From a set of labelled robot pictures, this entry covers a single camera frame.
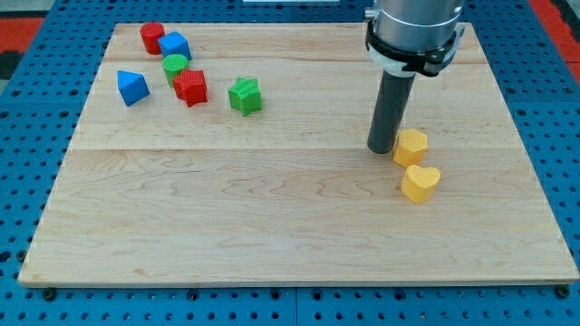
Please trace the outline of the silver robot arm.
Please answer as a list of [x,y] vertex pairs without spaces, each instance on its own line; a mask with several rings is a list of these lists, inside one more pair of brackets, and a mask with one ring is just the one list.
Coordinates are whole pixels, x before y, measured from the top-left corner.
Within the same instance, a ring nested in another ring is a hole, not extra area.
[[464,0],[376,0],[375,35],[405,52],[429,52],[454,34]]

